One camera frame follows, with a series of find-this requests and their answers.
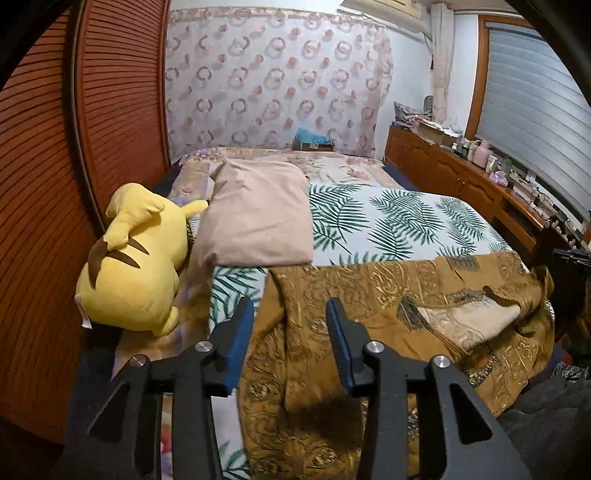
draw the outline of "brown stripe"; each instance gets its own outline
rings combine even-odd
[[[99,275],[100,266],[107,253],[109,253],[107,242],[102,238],[97,240],[88,252],[88,277],[92,288],[96,288],[96,277]]]
[[[127,240],[127,244],[130,247],[134,247],[135,249],[139,250],[140,252],[145,253],[146,255],[149,255],[148,251],[135,238],[130,238],[129,240]]]
[[[131,258],[129,255],[124,254],[120,250],[113,250],[112,252],[109,252],[107,254],[107,257],[119,260],[120,262],[123,262],[124,264],[129,265],[130,267],[139,268],[138,263],[133,258]]]

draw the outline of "bottle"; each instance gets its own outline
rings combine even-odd
[[[480,168],[486,168],[488,163],[488,157],[491,151],[488,149],[490,143],[487,140],[483,140],[482,143],[476,147],[474,155],[472,156],[472,163],[478,165]]]

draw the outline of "dark fabric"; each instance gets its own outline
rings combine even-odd
[[[539,374],[537,374],[534,378],[530,379],[528,386],[526,387],[525,391],[529,390],[530,388],[534,387],[535,385],[541,384],[542,382],[548,380],[549,378],[555,377],[553,375],[554,369],[558,364],[572,364],[573,359],[570,357],[569,353],[564,350],[560,345],[554,345],[554,350],[552,351],[552,357],[544,368]]]
[[[115,363],[115,349],[123,330],[94,323],[88,331],[78,364],[78,374],[66,426],[66,445],[72,445],[84,434],[89,415],[104,400]]]
[[[170,194],[170,190],[172,190],[173,188],[174,181],[177,179],[178,174],[181,172],[181,168],[183,168],[183,166],[179,165],[178,162],[176,162],[170,168],[166,176],[156,184],[152,191],[154,193],[157,193],[158,195],[162,195],[163,197],[168,197],[168,194]]]
[[[552,372],[553,377],[564,377],[566,380],[582,380],[589,378],[589,367],[577,367],[576,365],[560,362]]]
[[[399,169],[397,169],[389,161],[384,162],[384,171],[390,175],[403,189],[411,190],[412,192],[418,192],[418,188],[410,183],[410,181],[404,175],[402,175],[402,173],[400,173]]]
[[[591,476],[591,381],[552,378],[518,397],[499,423],[532,480]]]

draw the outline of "yellow plush toy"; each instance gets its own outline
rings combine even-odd
[[[76,285],[89,319],[169,334],[178,323],[173,299],[176,270],[187,256],[187,218],[205,208],[205,200],[178,207],[137,183],[120,187],[106,210],[112,222],[90,249]]]

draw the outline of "leaf print bedsheet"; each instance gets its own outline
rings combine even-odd
[[[360,184],[310,185],[314,265],[430,260],[439,255],[509,250],[503,238],[467,203],[428,193]],[[265,268],[216,267],[210,330],[231,317],[241,296],[262,297]],[[224,476],[248,478],[235,395],[213,398]]]

